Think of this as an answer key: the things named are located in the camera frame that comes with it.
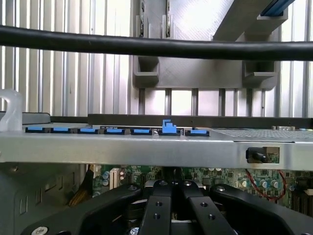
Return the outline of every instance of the screw hole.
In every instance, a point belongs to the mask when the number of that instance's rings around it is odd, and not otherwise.
[[[215,215],[209,214],[209,219],[210,219],[210,220],[214,220],[214,219],[215,219]]]
[[[153,215],[153,219],[160,219],[160,215],[158,214],[158,213],[155,213],[154,215]]]

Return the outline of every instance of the perforated metal panel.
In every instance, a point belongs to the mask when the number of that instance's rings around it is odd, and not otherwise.
[[[232,137],[257,137],[257,138],[297,138],[313,139],[313,131],[276,131],[276,130],[222,130],[215,132]]]

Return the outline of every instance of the black cable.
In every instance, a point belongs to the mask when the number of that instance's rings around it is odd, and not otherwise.
[[[180,58],[313,61],[313,42],[198,42],[60,33],[3,25],[0,25],[0,45],[43,50]]]

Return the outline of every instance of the silver metal panel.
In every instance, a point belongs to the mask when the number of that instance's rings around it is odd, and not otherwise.
[[[9,132],[0,133],[0,162],[312,170],[312,139],[265,136],[232,137],[214,130],[210,138]],[[280,162],[248,164],[247,148],[264,146],[280,147]]]

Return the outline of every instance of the port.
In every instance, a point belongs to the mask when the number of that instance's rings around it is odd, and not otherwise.
[[[113,168],[110,170],[110,190],[119,186],[120,168]]]
[[[147,173],[141,173],[140,175],[140,185],[144,186],[147,182]]]
[[[133,178],[132,174],[130,172],[127,172],[126,173],[126,182],[129,184],[132,183],[132,178]]]

